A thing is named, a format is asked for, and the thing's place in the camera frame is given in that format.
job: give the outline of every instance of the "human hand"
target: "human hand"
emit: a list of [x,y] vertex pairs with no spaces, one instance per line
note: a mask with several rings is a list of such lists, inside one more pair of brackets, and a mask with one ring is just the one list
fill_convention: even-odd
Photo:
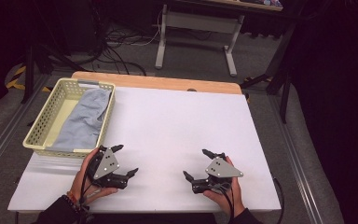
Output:
[[[83,163],[81,164],[80,170],[75,176],[74,182],[71,187],[71,192],[76,198],[77,202],[80,200],[81,197],[81,186],[83,182],[83,176],[86,175],[87,166],[89,165],[89,162],[92,157],[98,152],[98,150],[98,148],[95,148],[91,151],[89,155],[87,155],[87,157],[83,160]],[[99,188],[97,186],[91,185],[91,182],[88,177],[86,177],[84,189],[86,189],[86,192],[84,194],[86,201],[84,202],[84,204],[92,203],[98,198],[116,193],[118,191],[118,189],[116,188]]]
[[[234,166],[229,157],[226,157],[226,160],[229,164]],[[203,195],[206,196],[207,198],[211,199],[212,201],[216,202],[220,206],[220,208],[223,210],[223,212],[225,212],[227,215],[230,216],[230,212],[231,212],[230,207],[229,207],[226,197],[223,194],[218,194],[211,190],[205,190],[203,192]],[[237,177],[232,177],[231,189],[229,189],[227,191],[227,196],[230,199],[231,203],[233,203],[232,197],[234,196],[234,204],[233,204],[234,205],[234,217],[236,217],[237,215],[242,213],[243,210],[245,210],[245,206],[243,205],[242,197],[241,197],[241,187],[240,187],[240,184],[238,183]]]

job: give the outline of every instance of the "white tabletop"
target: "white tabletop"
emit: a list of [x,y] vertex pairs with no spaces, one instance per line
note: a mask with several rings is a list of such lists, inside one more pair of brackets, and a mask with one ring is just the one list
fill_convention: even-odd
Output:
[[[225,152],[236,168],[242,200],[251,210],[281,209],[255,125],[243,95],[117,87],[104,145],[116,153],[118,174],[139,168],[129,185],[91,204],[101,213],[214,212],[194,194],[183,171],[206,178],[206,148]],[[8,210],[42,211],[71,188],[82,160],[34,153]]]

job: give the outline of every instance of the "black sleeve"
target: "black sleeve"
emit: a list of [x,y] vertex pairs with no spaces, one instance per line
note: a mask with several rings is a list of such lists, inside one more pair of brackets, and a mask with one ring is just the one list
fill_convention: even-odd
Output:
[[234,224],[262,224],[262,222],[255,219],[249,209],[243,210],[243,212],[234,218]]
[[72,224],[79,216],[65,199],[59,198],[39,214],[35,224]]

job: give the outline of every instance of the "yellow plastic basket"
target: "yellow plastic basket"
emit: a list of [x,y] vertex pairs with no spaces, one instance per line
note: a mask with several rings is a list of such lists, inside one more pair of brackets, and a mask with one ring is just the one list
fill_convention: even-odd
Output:
[[72,152],[50,150],[60,133],[63,123],[71,114],[84,91],[90,88],[101,88],[112,91],[103,119],[101,133],[95,147],[101,145],[105,138],[115,103],[116,86],[113,83],[75,78],[61,78],[57,82],[22,144],[25,147],[33,149],[37,154],[45,156],[82,158],[90,153],[93,148],[73,148]]

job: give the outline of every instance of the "gray cloth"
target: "gray cloth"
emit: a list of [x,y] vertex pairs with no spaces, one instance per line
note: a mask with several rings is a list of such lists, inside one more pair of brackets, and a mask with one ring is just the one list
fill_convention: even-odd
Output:
[[111,91],[88,89],[62,125],[51,150],[72,151],[73,148],[95,148],[103,125],[104,112]]

